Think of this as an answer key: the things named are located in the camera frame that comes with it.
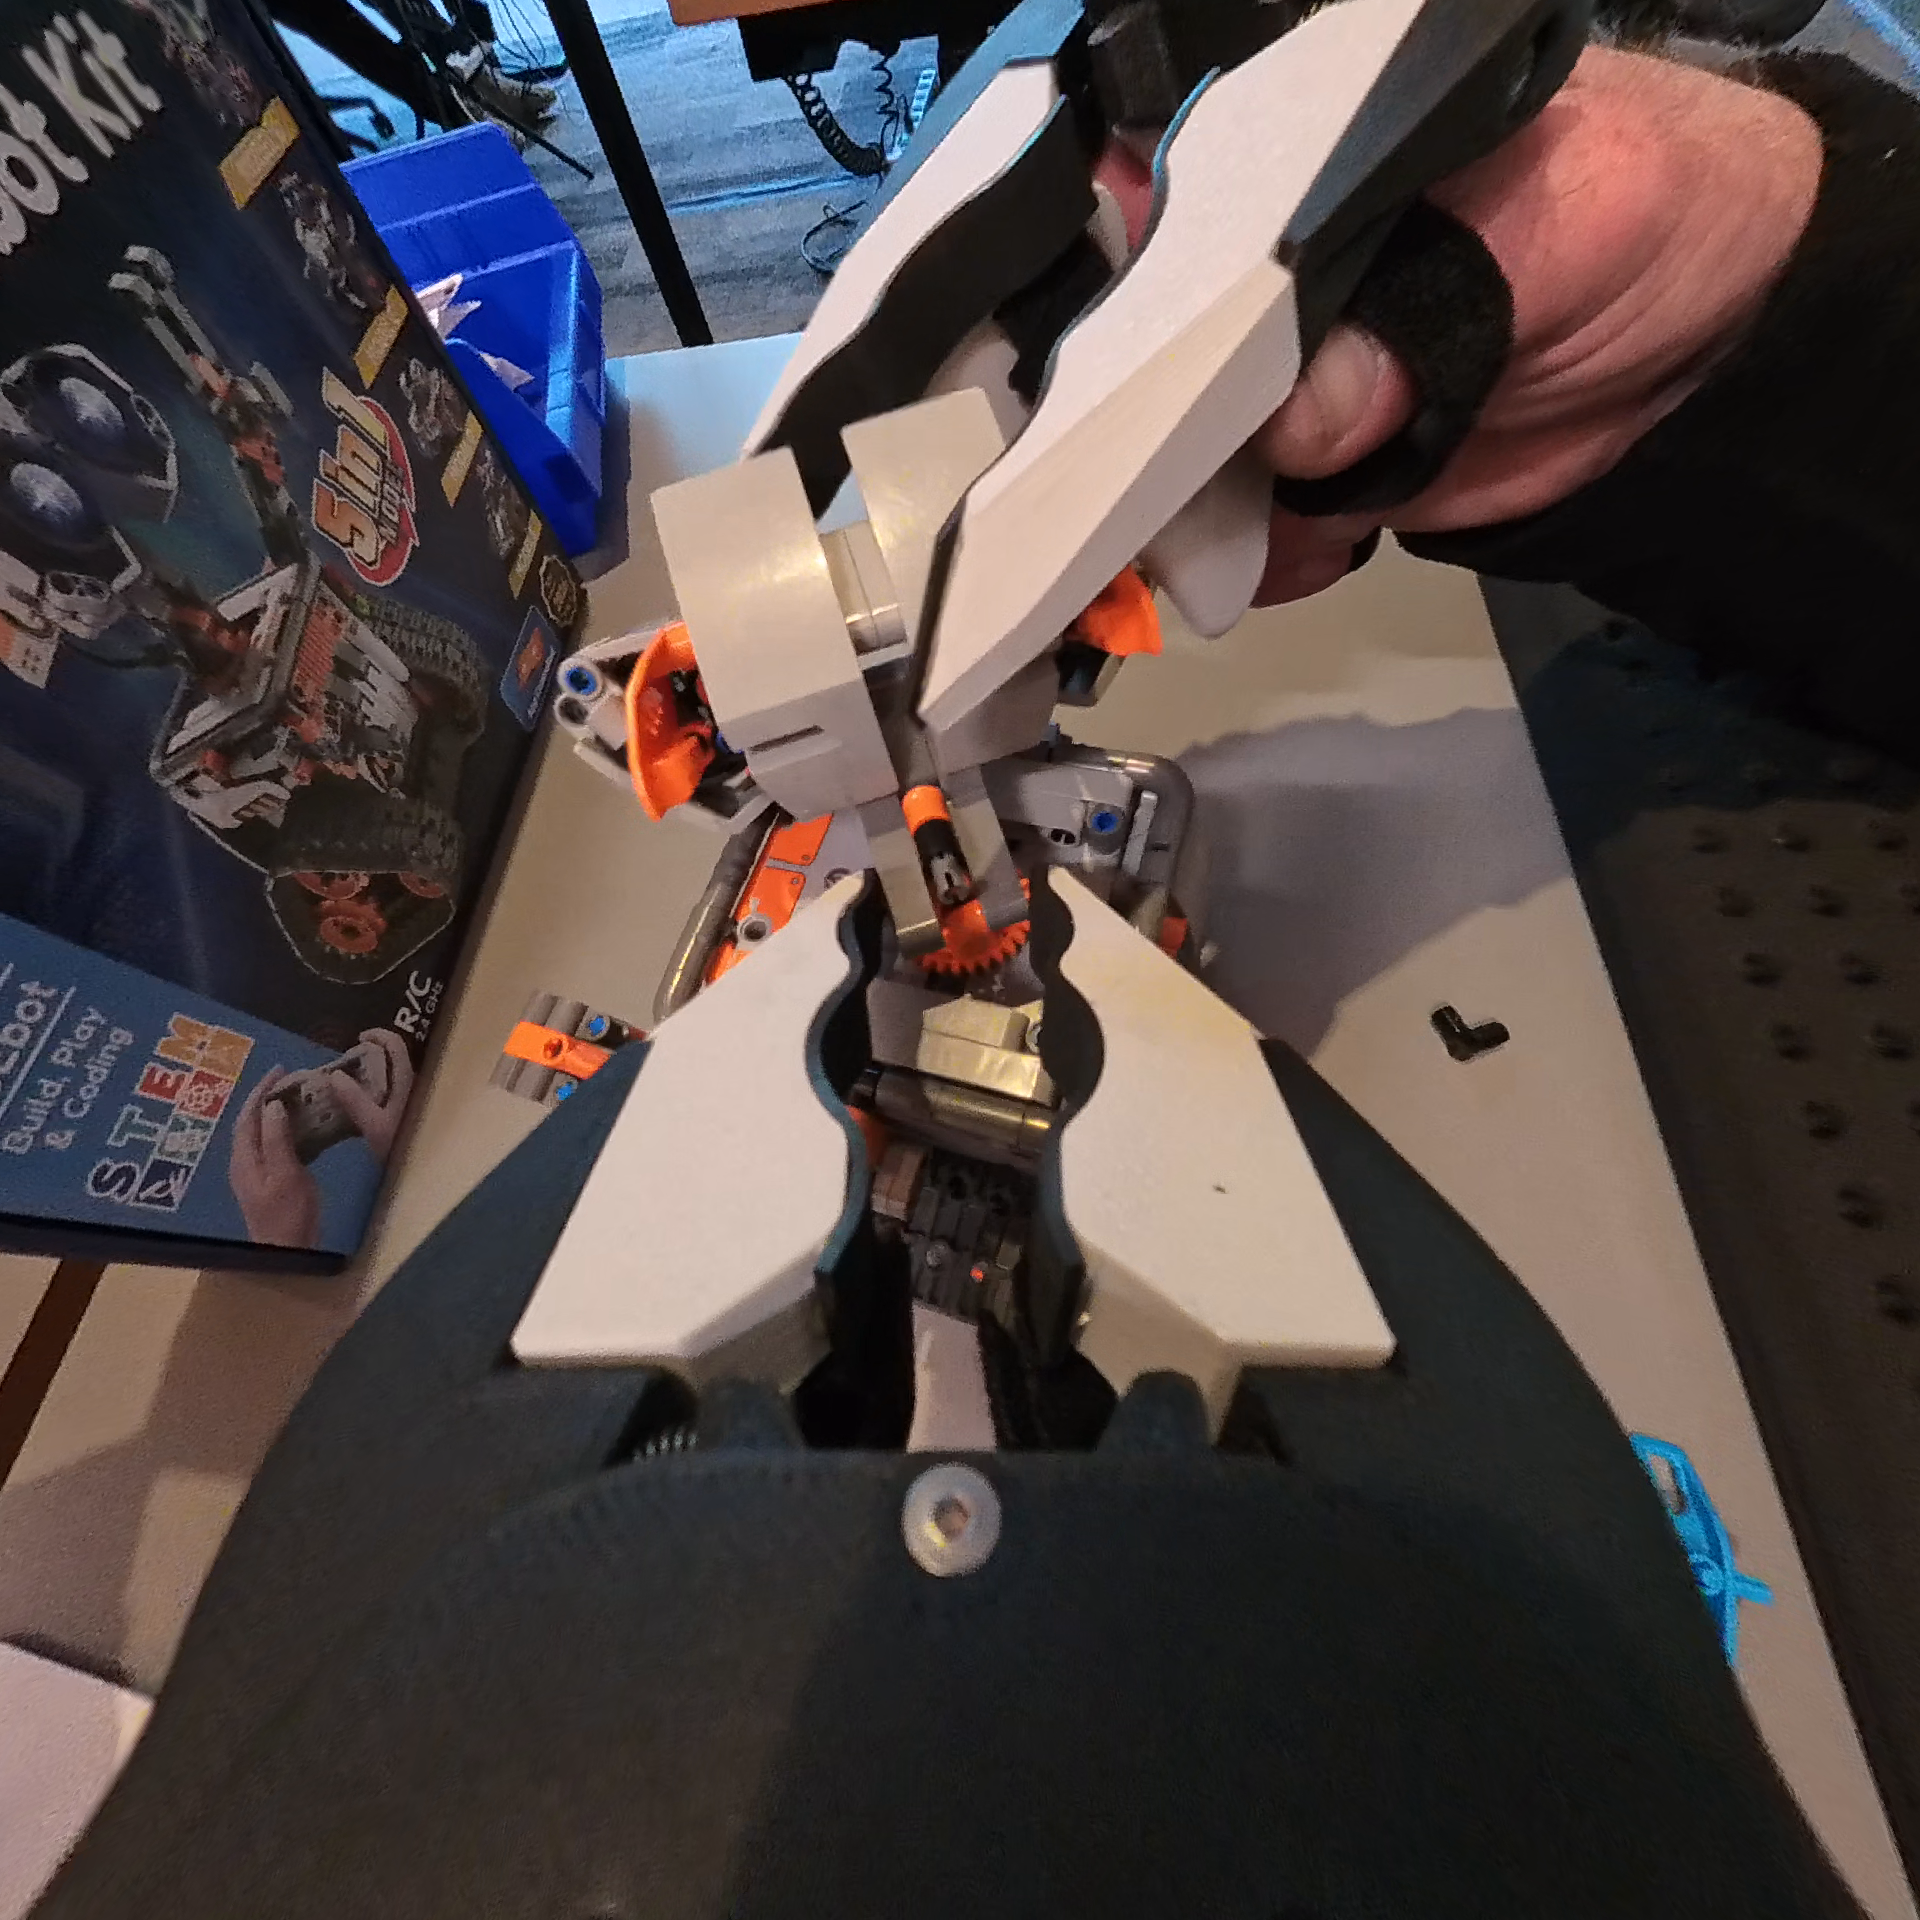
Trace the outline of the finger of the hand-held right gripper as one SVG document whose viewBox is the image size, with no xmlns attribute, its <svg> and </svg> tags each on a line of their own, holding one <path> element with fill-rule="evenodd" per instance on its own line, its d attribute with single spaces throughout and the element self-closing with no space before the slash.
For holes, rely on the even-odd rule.
<svg viewBox="0 0 1920 1920">
<path fill-rule="evenodd" d="M 1324 6 L 1196 82 L 1136 257 L 969 489 L 925 612 L 942 736 L 1048 650 L 1292 394 L 1407 208 L 1567 76 L 1567 6 Z"/>
<path fill-rule="evenodd" d="M 785 450 L 803 475 L 847 473 L 843 432 L 919 402 L 1093 215 L 1053 62 L 1000 67 L 845 252 L 739 459 Z"/>
</svg>

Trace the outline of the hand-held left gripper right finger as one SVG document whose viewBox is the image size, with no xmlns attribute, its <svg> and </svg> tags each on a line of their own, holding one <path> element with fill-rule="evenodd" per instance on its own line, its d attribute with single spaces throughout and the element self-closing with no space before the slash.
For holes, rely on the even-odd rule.
<svg viewBox="0 0 1920 1920">
<path fill-rule="evenodd" d="M 1104 1379 L 1382 1368 L 1396 1340 L 1256 1031 L 1069 873 L 1039 972 L 1078 1353 Z"/>
</svg>

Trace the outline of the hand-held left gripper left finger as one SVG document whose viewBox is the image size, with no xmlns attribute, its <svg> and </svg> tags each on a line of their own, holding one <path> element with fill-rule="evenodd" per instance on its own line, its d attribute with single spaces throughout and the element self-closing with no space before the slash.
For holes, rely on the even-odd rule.
<svg viewBox="0 0 1920 1920">
<path fill-rule="evenodd" d="M 531 1369 L 638 1364 L 797 1386 L 827 1356 L 819 1280 L 865 1150 L 833 1091 L 881 904 L 839 881 L 654 1033 L 511 1334 Z"/>
</svg>

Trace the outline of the person's right forearm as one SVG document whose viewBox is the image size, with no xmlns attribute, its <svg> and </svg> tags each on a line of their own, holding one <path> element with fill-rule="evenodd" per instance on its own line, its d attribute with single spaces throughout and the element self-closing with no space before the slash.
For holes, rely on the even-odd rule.
<svg viewBox="0 0 1920 1920">
<path fill-rule="evenodd" d="M 1918 107 L 1840 56 L 1756 79 L 1821 135 L 1811 226 L 1708 383 L 1571 499 L 1403 546 L 1571 586 L 1915 766 Z"/>
</svg>

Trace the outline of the person's right hand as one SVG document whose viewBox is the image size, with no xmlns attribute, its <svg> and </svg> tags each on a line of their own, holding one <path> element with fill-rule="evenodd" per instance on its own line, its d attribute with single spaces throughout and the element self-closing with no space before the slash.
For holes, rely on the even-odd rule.
<svg viewBox="0 0 1920 1920">
<path fill-rule="evenodd" d="M 1337 583 L 1376 529 L 1452 535 L 1583 489 L 1745 332 L 1800 240 L 1821 175 L 1792 102 L 1591 47 L 1548 107 L 1425 202 L 1491 252 L 1511 345 L 1469 436 L 1390 514 L 1275 512 L 1255 604 Z"/>
</svg>

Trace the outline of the small grey orange claw piece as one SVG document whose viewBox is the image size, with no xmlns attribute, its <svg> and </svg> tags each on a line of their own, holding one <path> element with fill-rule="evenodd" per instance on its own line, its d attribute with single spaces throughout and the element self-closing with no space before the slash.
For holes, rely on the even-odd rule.
<svg viewBox="0 0 1920 1920">
<path fill-rule="evenodd" d="M 648 1033 L 581 999 L 533 992 L 491 1068 L 489 1086 L 553 1112 L 616 1051 Z"/>
</svg>

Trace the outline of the black metal beam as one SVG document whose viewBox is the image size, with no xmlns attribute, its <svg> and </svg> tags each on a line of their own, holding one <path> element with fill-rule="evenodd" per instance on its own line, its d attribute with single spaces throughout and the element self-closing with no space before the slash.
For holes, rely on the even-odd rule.
<svg viewBox="0 0 1920 1920">
<path fill-rule="evenodd" d="M 544 11 L 559 42 L 592 134 L 612 175 L 616 194 L 639 243 L 639 255 L 655 281 L 655 290 L 683 347 L 712 345 L 712 329 L 703 303 L 691 278 L 680 243 L 654 168 L 627 107 L 621 84 L 589 3 L 544 3 Z"/>
</svg>

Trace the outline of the blue plastic bin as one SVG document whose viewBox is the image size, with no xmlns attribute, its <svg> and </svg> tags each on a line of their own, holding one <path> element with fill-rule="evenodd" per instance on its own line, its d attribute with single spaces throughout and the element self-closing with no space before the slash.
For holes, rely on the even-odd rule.
<svg viewBox="0 0 1920 1920">
<path fill-rule="evenodd" d="M 547 527 L 596 546 L 606 487 L 604 297 L 559 208 L 499 126 L 350 160 L 343 178 L 415 290 L 457 278 L 446 351 Z"/>
</svg>

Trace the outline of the black perforated foam mat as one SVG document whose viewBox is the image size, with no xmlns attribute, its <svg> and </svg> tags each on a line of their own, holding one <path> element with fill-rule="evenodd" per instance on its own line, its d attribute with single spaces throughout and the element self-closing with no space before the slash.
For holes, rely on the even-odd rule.
<svg viewBox="0 0 1920 1920">
<path fill-rule="evenodd" d="M 1577 593 L 1481 593 L 1913 1880 L 1915 771 Z"/>
</svg>

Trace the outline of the blue plastic brick separator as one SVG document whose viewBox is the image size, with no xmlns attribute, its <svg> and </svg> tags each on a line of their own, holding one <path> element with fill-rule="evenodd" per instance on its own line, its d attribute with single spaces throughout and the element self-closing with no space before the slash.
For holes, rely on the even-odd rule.
<svg viewBox="0 0 1920 1920">
<path fill-rule="evenodd" d="M 1628 1436 L 1644 1474 L 1659 1495 L 1669 1524 L 1688 1561 L 1699 1595 L 1708 1606 L 1728 1667 L 1739 1667 L 1743 1609 L 1774 1602 L 1771 1587 L 1743 1570 L 1739 1553 L 1694 1458 L 1657 1436 Z"/>
</svg>

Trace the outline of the blue robot kit box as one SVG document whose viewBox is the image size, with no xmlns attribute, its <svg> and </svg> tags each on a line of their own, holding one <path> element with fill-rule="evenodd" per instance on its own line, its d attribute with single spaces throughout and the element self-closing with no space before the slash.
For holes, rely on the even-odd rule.
<svg viewBox="0 0 1920 1920">
<path fill-rule="evenodd" d="M 582 582 L 261 6 L 4 6 L 9 1257 L 361 1248 Z"/>
</svg>

